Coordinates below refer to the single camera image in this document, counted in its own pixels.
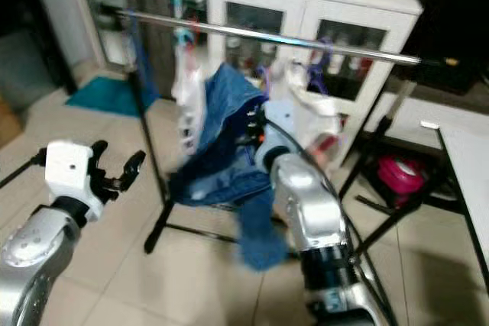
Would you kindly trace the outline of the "white glass-door cabinet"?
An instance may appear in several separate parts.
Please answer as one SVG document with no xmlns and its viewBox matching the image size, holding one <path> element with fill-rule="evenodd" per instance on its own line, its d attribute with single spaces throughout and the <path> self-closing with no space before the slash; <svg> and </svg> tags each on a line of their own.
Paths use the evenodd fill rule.
<svg viewBox="0 0 489 326">
<path fill-rule="evenodd" d="M 207 19 L 213 24 L 382 53 L 400 53 L 422 11 L 419 0 L 207 0 Z M 393 66 L 338 54 L 322 63 L 322 82 L 345 117 L 338 156 L 332 160 L 336 168 Z"/>
</svg>

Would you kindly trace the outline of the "pink round container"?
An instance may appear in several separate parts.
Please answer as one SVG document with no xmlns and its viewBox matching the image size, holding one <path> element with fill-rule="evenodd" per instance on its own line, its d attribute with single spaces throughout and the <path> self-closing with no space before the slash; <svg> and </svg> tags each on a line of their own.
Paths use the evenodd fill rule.
<svg viewBox="0 0 489 326">
<path fill-rule="evenodd" d="M 414 159 L 383 155 L 377 159 L 377 178 L 401 199 L 418 192 L 426 183 L 425 166 Z"/>
</svg>

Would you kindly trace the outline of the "light blue clothes hanger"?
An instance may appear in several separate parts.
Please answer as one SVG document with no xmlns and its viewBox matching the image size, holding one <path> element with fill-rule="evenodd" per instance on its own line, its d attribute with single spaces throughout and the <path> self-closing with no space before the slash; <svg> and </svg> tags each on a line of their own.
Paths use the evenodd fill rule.
<svg viewBox="0 0 489 326">
<path fill-rule="evenodd" d="M 178 53 L 189 53 L 196 45 L 196 34 L 188 28 L 174 28 L 173 35 Z"/>
</svg>

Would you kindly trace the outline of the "black clothes rack frame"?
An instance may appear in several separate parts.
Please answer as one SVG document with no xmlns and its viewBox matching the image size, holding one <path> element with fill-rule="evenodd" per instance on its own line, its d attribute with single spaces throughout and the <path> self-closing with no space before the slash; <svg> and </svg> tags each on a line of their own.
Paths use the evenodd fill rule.
<svg viewBox="0 0 489 326">
<path fill-rule="evenodd" d="M 131 19 L 131 18 L 116 18 L 115 16 L 108 16 L 108 18 L 114 18 L 115 21 L 118 22 L 119 24 L 129 22 L 129 21 L 136 21 L 135 19 Z M 416 66 L 416 67 L 426 71 L 438 71 L 441 73 L 450 70 L 457 70 L 458 68 L 457 67 L 451 69 L 449 68 L 436 69 L 436 68 L 427 68 L 423 66 Z M 153 253 L 153 250 L 156 249 L 157 242 L 160 241 L 160 236 L 162 235 L 162 232 L 164 232 L 165 228 L 177 229 L 178 231 L 185 231 L 188 233 L 198 234 L 198 235 L 210 237 L 213 239 L 217 239 L 219 241 L 224 241 L 229 243 L 237 242 L 237 239 L 234 239 L 233 237 L 223 236 L 209 231 L 196 231 L 196 229 L 185 228 L 185 226 L 180 226 L 177 224 L 168 224 L 168 219 L 173 211 L 173 208 L 175 207 L 175 203 L 172 199 L 169 198 L 169 195 L 167 193 L 167 187 L 165 187 L 164 182 L 162 182 L 162 175 L 160 174 L 160 166 L 158 166 L 157 163 L 154 163 L 153 168 L 154 168 L 154 177 L 156 177 L 157 179 L 158 190 L 160 190 L 161 196 L 164 197 L 164 203 L 162 204 L 162 213 L 160 214 L 160 217 L 158 217 L 156 222 L 154 222 L 153 229 L 151 229 L 146 240 L 144 240 L 144 252 L 147 255 L 150 255 L 150 253 Z"/>
</svg>

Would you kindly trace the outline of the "white hanging garment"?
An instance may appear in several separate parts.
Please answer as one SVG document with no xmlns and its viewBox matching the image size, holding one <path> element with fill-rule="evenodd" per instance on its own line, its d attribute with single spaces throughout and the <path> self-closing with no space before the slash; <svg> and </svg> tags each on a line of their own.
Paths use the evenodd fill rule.
<svg viewBox="0 0 489 326">
<path fill-rule="evenodd" d="M 308 92 L 308 85 L 309 75 L 303 64 L 283 62 L 284 96 L 296 106 L 293 136 L 322 169 L 332 170 L 342 148 L 338 107 L 329 97 Z"/>
<path fill-rule="evenodd" d="M 178 44 L 175 52 L 176 77 L 171 93 L 179 109 L 177 120 L 180 149 L 186 159 L 196 154 L 206 119 L 206 78 L 202 64 L 189 42 Z"/>
</svg>

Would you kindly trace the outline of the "blue denim jeans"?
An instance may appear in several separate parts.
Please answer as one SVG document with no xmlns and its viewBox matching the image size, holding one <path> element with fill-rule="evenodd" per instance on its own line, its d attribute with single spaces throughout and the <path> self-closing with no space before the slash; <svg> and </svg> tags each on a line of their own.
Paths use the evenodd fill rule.
<svg viewBox="0 0 489 326">
<path fill-rule="evenodd" d="M 191 207 L 228 205 L 240 225 L 241 262 L 256 273 L 279 266 L 289 246 L 276 231 L 271 179 L 254 158 L 256 147 L 242 138 L 266 97 L 237 68 L 223 63 L 206 79 L 206 116 L 198 151 L 171 173 L 170 196 Z"/>
</svg>

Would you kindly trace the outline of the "teal floor mat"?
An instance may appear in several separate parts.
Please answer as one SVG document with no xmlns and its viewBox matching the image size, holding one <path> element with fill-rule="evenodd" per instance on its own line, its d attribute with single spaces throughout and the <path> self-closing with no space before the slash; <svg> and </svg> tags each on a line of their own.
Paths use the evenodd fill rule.
<svg viewBox="0 0 489 326">
<path fill-rule="evenodd" d="M 140 115 L 128 82 L 107 77 L 91 79 L 64 104 L 133 118 Z"/>
</svg>

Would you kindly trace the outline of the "chrome clothes rail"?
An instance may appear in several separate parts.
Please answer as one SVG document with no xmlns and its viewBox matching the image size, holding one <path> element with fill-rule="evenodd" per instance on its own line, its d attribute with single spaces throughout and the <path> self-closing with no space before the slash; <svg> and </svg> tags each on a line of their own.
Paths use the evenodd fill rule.
<svg viewBox="0 0 489 326">
<path fill-rule="evenodd" d="M 326 53 L 362 57 L 367 58 L 367 60 L 391 62 L 397 65 L 423 66 L 436 69 L 451 69 L 461 66 L 461 60 L 456 60 L 455 58 L 441 57 L 433 58 L 433 60 L 424 60 L 423 58 L 411 55 L 382 53 L 382 51 L 367 50 L 367 48 L 339 46 L 338 44 L 317 42 L 317 40 L 301 39 L 301 37 L 286 37 L 241 28 L 202 23 L 193 20 L 168 18 L 163 15 L 151 15 L 151 13 L 129 11 L 128 9 L 107 4 L 98 4 L 98 13 L 101 15 L 115 16 L 116 18 L 131 18 L 142 23 L 168 28 L 188 28 L 192 31 L 202 31 L 207 34 L 245 37 L 245 39 L 258 40 L 258 42 L 280 44 L 281 46 L 289 47 L 309 48 L 309 50 L 321 50 Z"/>
</svg>

